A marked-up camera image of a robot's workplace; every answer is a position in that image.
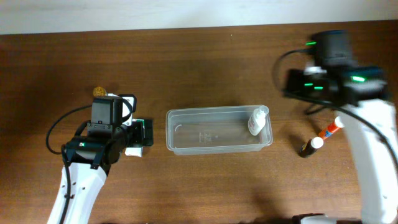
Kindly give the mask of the white green medicine box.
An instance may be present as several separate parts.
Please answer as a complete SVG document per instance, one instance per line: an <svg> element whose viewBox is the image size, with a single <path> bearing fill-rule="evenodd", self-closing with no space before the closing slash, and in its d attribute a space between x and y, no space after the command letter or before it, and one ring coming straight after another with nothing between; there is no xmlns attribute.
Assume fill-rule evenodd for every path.
<svg viewBox="0 0 398 224"><path fill-rule="evenodd" d="M127 144L125 155L142 157L143 155L143 140L145 136L145 121L143 119L132 119L129 122L129 127L132 128L131 138Z"/></svg>

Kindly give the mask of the orange tube white cap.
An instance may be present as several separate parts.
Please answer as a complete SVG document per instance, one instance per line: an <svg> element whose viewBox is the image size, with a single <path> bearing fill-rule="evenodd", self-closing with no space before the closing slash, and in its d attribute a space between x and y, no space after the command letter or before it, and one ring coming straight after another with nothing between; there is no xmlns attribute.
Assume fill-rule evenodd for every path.
<svg viewBox="0 0 398 224"><path fill-rule="evenodd" d="M331 124L318 133L318 137L326 140L342 128L344 128L344 124L341 122L341 118L337 116Z"/></svg>

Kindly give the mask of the dark bottle white cap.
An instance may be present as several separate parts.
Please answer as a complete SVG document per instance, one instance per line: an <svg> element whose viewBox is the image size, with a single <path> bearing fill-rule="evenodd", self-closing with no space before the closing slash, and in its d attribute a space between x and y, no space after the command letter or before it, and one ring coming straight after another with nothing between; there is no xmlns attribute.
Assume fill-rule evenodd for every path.
<svg viewBox="0 0 398 224"><path fill-rule="evenodd" d="M321 148L324 144L324 140L320 137L315 137L313 139L310 139L308 142L306 142L301 149L299 150L298 154L300 157L306 158L314 153L316 153L319 148Z"/></svg>

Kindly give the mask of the white squeeze bottle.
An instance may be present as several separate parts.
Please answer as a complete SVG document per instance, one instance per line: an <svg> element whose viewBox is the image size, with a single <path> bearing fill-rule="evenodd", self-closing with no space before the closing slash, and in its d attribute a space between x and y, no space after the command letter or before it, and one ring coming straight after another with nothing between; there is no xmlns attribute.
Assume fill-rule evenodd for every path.
<svg viewBox="0 0 398 224"><path fill-rule="evenodd" d="M252 112L248 120L248 129L253 136L257 136L262 131L268 114L269 109L266 106L260 106Z"/></svg>

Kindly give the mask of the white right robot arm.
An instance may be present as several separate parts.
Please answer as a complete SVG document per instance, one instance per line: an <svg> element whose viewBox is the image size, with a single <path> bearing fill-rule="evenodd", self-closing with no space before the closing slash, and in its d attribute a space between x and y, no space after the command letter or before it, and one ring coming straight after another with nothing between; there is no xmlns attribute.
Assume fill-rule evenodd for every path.
<svg viewBox="0 0 398 224"><path fill-rule="evenodd" d="M344 125L361 190L363 223L397 222L396 111L379 67L290 69L284 96L322 105Z"/></svg>

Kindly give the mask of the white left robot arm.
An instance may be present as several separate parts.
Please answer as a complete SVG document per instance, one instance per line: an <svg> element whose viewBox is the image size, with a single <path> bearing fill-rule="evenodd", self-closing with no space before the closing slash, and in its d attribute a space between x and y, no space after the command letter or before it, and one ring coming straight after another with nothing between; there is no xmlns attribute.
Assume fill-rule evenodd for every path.
<svg viewBox="0 0 398 224"><path fill-rule="evenodd" d="M63 168L49 223L88 223L110 168L122 154L141 157L154 143L153 121L135 119L133 94L96 96L91 118L61 146Z"/></svg>

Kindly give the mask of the clear plastic container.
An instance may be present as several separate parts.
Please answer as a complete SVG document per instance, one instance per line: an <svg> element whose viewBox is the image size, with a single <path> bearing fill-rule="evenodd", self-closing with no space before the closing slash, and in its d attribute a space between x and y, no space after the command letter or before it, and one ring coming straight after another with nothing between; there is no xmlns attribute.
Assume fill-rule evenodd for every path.
<svg viewBox="0 0 398 224"><path fill-rule="evenodd" d="M273 143L270 116L261 132L249 132L248 121L260 105L170 110L166 115L168 150L178 156L254 152Z"/></svg>

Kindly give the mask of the small jar gold lid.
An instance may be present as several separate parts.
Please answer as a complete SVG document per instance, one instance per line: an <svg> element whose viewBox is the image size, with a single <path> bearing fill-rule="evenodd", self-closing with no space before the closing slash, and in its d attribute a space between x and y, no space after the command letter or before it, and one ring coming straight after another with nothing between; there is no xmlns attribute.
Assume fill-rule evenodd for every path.
<svg viewBox="0 0 398 224"><path fill-rule="evenodd" d="M93 89L93 96L94 97L100 97L100 96L107 96L108 93L106 92L106 90L101 87L101 86L97 86Z"/></svg>

